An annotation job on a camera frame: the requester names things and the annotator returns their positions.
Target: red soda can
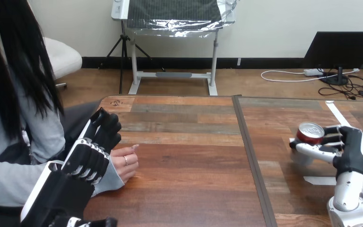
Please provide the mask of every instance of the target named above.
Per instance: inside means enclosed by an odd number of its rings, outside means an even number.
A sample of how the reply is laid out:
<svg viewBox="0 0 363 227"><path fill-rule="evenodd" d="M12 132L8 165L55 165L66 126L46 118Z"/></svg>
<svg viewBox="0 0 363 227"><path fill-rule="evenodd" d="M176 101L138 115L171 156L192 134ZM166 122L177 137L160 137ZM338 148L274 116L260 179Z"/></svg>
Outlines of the red soda can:
<svg viewBox="0 0 363 227"><path fill-rule="evenodd" d="M304 122L298 126L297 139L304 143L320 144L325 136L322 127L315 123Z"/></svg>

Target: can lid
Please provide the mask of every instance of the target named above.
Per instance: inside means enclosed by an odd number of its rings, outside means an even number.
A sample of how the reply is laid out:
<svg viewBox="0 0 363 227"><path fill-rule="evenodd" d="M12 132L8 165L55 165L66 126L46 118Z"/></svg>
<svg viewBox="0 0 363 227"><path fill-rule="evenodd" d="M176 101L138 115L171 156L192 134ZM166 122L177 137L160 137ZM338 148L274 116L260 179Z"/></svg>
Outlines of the can lid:
<svg viewBox="0 0 363 227"><path fill-rule="evenodd" d="M300 130L302 134L310 138L317 139L325 136L325 131L323 130L323 128L315 123L310 123L310 122L301 123L300 126L298 126L298 130Z"/></svg>

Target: robotic arm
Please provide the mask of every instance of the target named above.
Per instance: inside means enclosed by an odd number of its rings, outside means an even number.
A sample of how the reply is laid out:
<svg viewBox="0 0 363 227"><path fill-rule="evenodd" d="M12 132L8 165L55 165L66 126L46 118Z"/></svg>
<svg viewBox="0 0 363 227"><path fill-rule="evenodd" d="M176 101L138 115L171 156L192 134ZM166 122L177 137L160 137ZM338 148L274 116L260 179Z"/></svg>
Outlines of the robotic arm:
<svg viewBox="0 0 363 227"><path fill-rule="evenodd" d="M323 130L325 137L320 144L292 141L291 158L305 166L313 159L333 164L337 184L335 195L327 204L332 226L363 227L363 132L340 125Z"/></svg>

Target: hand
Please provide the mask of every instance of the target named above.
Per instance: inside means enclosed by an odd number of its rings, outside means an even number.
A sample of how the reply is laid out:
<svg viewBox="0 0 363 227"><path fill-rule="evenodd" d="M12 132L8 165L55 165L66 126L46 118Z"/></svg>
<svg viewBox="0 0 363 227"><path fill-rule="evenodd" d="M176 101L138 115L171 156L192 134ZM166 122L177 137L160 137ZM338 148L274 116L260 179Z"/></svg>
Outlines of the hand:
<svg viewBox="0 0 363 227"><path fill-rule="evenodd" d="M122 148L111 152L111 160L115 166L116 172L121 180L126 183L130 178L134 177L138 168L138 157L135 151L138 144L131 148Z"/></svg>

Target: white chair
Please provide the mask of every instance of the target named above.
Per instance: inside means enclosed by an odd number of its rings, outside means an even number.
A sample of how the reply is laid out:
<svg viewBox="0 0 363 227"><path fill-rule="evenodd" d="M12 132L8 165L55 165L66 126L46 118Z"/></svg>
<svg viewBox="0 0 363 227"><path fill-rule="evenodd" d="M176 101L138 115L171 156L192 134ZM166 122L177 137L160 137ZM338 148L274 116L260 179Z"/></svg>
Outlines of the white chair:
<svg viewBox="0 0 363 227"><path fill-rule="evenodd" d="M59 79L81 68L83 60L75 49L62 42L46 37L44 37L44 42L55 79ZM56 87L66 88L67 84L57 84Z"/></svg>

